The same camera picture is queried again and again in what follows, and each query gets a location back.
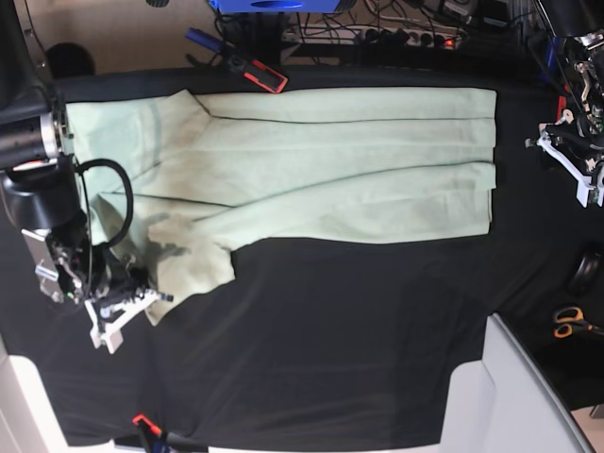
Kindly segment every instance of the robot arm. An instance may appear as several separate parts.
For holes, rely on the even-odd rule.
[[[53,304],[86,307],[94,346],[113,353],[128,321],[171,298],[152,289],[144,268],[111,252],[133,217],[126,172],[107,159],[80,164],[72,141],[59,93],[36,74],[13,3],[0,0],[0,188],[6,212],[23,234],[41,291]],[[90,213],[81,208],[89,206],[86,186],[82,179],[80,193],[77,178],[101,166],[122,179],[127,214],[116,236],[93,245]]]
[[[560,39],[568,107],[560,121],[541,125],[537,145],[577,181],[583,207],[604,205],[604,2],[536,0],[547,32]]]

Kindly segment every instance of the orange scissors handle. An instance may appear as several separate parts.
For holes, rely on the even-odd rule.
[[[566,307],[554,312],[554,323],[581,323],[585,321],[583,310],[579,307]]]
[[[566,307],[554,312],[554,337],[566,338],[574,333],[591,331],[604,335],[604,329],[594,326],[585,320],[583,310],[579,307]]]
[[[582,332],[585,330],[593,330],[594,326],[591,324],[571,324],[564,323],[558,325],[554,328],[554,337],[556,338],[566,338],[570,337],[573,333]]]

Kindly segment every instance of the black cloth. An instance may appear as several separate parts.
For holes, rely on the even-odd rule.
[[[70,444],[131,434],[130,418],[140,411],[202,445],[358,451],[437,444],[450,374],[479,359],[489,314],[502,311],[533,350],[551,343],[549,316],[568,267],[604,227],[600,210],[575,200],[570,176],[545,171],[539,152],[524,147],[540,122],[555,119],[556,96],[413,71],[299,68],[288,75],[290,89],[497,90],[491,233],[391,245],[255,243],[233,255],[235,281],[192,297],[157,327],[139,316],[110,356],[93,349],[84,311],[64,315],[39,294],[24,243],[2,218],[0,332],[11,354],[38,365]],[[63,84],[71,102],[183,88],[250,85],[214,70]],[[595,303],[598,291],[584,302]]]

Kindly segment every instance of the wire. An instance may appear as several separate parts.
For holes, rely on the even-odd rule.
[[[36,29],[34,28],[34,22],[31,19],[31,13],[29,12],[29,4],[27,3],[27,0],[24,0],[23,3],[25,4],[25,11],[27,12],[27,18],[29,19],[29,24],[31,25],[31,34],[34,37],[34,40],[36,40],[36,43],[41,48],[41,50],[44,51],[45,50],[44,46],[42,45],[42,43],[40,42],[40,39],[38,38],[38,33],[36,33]]]
[[[91,219],[91,202],[88,197],[88,189],[86,187],[86,179],[84,174],[80,173],[79,177],[82,181],[82,191],[84,192],[84,201],[86,202],[86,215],[88,217],[88,288],[84,294],[84,300],[87,300],[91,295],[92,288],[92,219]]]
[[[132,225],[132,220],[134,219],[134,192],[132,191],[132,183],[130,183],[130,179],[128,178],[128,174],[124,167],[117,163],[115,160],[110,159],[93,159],[87,162],[78,165],[76,171],[82,175],[91,168],[97,167],[108,167],[113,170],[117,175],[122,179],[122,184],[124,185],[124,192],[126,194],[126,217],[124,219],[124,223],[122,224],[122,228],[117,232],[115,236],[113,236],[106,243],[103,243],[102,246],[105,248],[112,248],[121,241],[124,240],[128,231],[130,230],[130,226]]]
[[[367,9],[369,10],[369,12],[376,17],[378,20],[383,20],[386,22],[396,22],[396,23],[401,23],[401,24],[408,24],[411,26],[417,26],[417,27],[423,27],[423,28],[428,28],[428,25],[426,24],[425,21],[419,20],[419,19],[412,19],[412,18],[403,18],[403,17],[396,17],[396,16],[384,16],[381,14],[381,12],[384,9],[390,8],[391,5],[396,2],[397,0],[393,0],[393,2],[391,2],[388,6],[384,7],[384,8],[376,8],[376,0],[364,0],[364,4],[367,7]],[[451,25],[443,25],[443,24],[438,24],[438,27],[441,29],[449,29],[449,30],[455,30],[456,27],[455,26],[451,26]]]
[[[430,23],[430,27],[432,28],[432,43],[434,44],[434,46],[436,46],[436,30],[434,29],[434,24],[432,23],[432,20],[429,18],[429,16],[424,12],[423,8],[419,8],[419,12],[424,14],[424,16],[426,16],[426,19],[428,19],[428,22]]]
[[[310,14],[307,16],[307,22],[305,23],[305,27],[302,28],[302,20],[300,19],[300,13],[297,12],[295,14],[295,19],[298,22],[298,29],[300,30],[300,39],[302,40],[302,44],[306,45],[306,26],[308,26],[308,22],[310,19]],[[317,57],[310,57],[310,59],[312,59],[312,61],[314,62],[314,64],[321,64],[321,60]]]

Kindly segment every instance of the garment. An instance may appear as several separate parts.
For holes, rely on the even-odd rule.
[[[115,159],[132,180],[135,222],[114,251],[175,296],[150,308],[153,324],[231,281],[230,253],[264,238],[403,243],[489,230],[494,92],[180,92],[69,109],[78,158]],[[101,242],[126,201],[116,176],[90,173]]]

